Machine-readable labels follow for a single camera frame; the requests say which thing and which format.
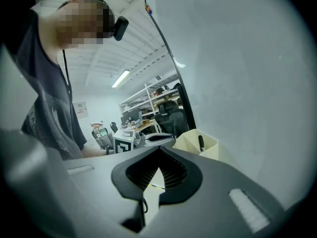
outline man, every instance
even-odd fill
[[[63,49],[102,43],[114,32],[114,16],[103,0],[68,0],[48,17],[19,15],[4,40],[22,75],[38,93],[22,131],[57,149],[64,160],[102,156],[85,139],[57,63]]]

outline poster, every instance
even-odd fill
[[[88,117],[86,102],[77,102],[73,105],[78,119]]]

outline white ceiling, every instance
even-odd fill
[[[56,11],[66,0],[42,0],[34,7],[41,16]],[[145,11],[144,0],[105,0],[115,17],[124,16],[129,26],[123,39],[106,39],[103,45],[66,50],[67,66],[75,91],[109,89],[121,73],[131,73],[119,84],[125,92],[137,91],[156,75],[174,70],[173,63],[156,27]],[[62,55],[58,57],[64,69]]]

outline beige container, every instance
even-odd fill
[[[200,135],[204,140],[204,152],[201,152],[199,147],[198,136]],[[234,157],[223,145],[218,142],[218,140],[204,134],[198,129],[192,129],[186,133],[183,133],[179,138],[176,139],[176,143],[174,144],[173,148],[227,163],[241,171],[241,168]]]

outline ceiling light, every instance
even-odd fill
[[[177,62],[176,60],[175,60],[175,62],[176,62],[176,65],[178,66],[178,67],[180,67],[180,68],[184,68],[186,65],[184,65],[184,64],[181,64],[181,63],[179,63],[179,62]]]
[[[129,70],[125,70],[121,76],[117,79],[117,81],[112,85],[112,87],[117,87],[117,85],[130,73]]]

